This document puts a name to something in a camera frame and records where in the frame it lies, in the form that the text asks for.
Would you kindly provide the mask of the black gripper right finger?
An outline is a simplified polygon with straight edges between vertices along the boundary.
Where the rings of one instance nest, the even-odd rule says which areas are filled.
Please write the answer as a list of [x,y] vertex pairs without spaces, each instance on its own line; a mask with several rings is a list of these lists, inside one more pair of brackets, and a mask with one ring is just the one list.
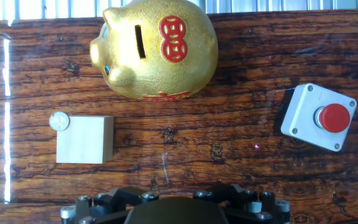
[[246,190],[238,184],[217,184],[193,192],[195,200],[211,202],[224,223],[291,223],[291,206],[272,192]]

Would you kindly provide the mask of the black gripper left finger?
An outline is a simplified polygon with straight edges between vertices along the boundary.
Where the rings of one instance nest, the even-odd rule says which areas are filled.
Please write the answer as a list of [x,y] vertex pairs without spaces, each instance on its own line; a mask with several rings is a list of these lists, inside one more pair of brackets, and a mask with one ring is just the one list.
[[82,195],[74,205],[60,209],[62,224],[71,223],[124,223],[129,212],[135,207],[159,199],[159,193],[135,187],[115,188],[108,193],[94,197]]

